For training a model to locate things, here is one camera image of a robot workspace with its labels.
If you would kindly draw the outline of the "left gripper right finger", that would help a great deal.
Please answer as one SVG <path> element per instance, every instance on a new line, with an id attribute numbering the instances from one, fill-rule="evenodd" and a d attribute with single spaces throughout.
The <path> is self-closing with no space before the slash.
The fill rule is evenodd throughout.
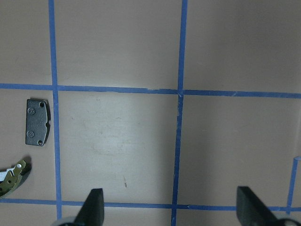
<path id="1" fill-rule="evenodd" d="M 237 187 L 236 216 L 242 226 L 276 226 L 278 222 L 248 186 Z"/>

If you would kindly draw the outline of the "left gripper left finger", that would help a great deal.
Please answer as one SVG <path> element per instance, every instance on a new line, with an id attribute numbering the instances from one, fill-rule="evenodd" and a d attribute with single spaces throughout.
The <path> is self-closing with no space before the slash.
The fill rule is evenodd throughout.
<path id="1" fill-rule="evenodd" d="M 77 214 L 76 226 L 102 226 L 104 223 L 103 189 L 92 189 Z"/>

